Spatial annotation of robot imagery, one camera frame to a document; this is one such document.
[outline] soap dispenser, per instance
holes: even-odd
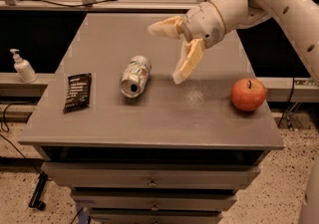
[[[18,72],[21,79],[25,83],[32,83],[37,80],[37,75],[27,60],[20,57],[20,51],[17,49],[11,49],[15,61],[14,69]]]

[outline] drawer handle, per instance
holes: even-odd
[[[154,178],[151,178],[151,181],[148,184],[149,188],[157,188],[158,184],[156,183]]]
[[[153,207],[151,208],[151,211],[152,211],[152,212],[157,212],[157,211],[159,211],[159,209],[158,209],[158,207],[157,207],[156,204],[153,205]]]

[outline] gray table top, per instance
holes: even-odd
[[[236,32],[206,50],[181,85],[171,74],[181,40],[153,37],[152,22],[170,14],[89,14],[53,80],[41,97],[19,142],[33,145],[279,149],[283,140],[267,103],[256,112],[238,111],[230,89],[254,77]],[[130,59],[153,65],[145,92],[121,93],[120,77]],[[92,73],[90,106],[63,113],[68,76]]]

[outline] can lid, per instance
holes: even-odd
[[[135,98],[140,94],[139,84],[131,80],[122,81],[121,90],[122,93],[129,98]]]

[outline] aluminum can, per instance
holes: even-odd
[[[135,56],[121,77],[121,91],[128,98],[136,98],[145,89],[150,72],[151,62],[144,56]]]

